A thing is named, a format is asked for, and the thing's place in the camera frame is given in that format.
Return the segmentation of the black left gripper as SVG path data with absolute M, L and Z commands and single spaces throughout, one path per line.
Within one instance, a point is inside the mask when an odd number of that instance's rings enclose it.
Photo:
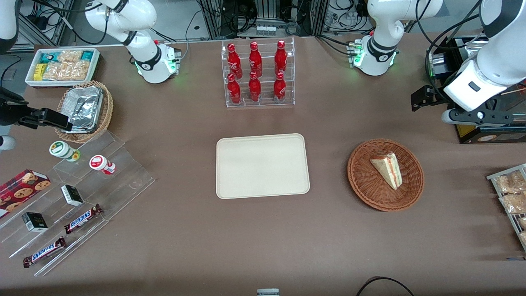
M 447 105 L 447 109 L 453 109 L 453 100 L 445 93 L 444 88 L 444 86 L 422 86 L 416 93 L 411 94 L 411 110 L 416 112 L 421 107 L 440 104 Z

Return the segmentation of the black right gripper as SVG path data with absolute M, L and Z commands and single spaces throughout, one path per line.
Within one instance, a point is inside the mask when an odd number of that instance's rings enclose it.
M 19 124 L 30 129 L 39 126 L 52 126 L 57 129 L 71 131 L 73 125 L 69 117 L 49 108 L 33 109 L 29 114 L 28 101 L 15 92 L 0 88 L 0 125 Z

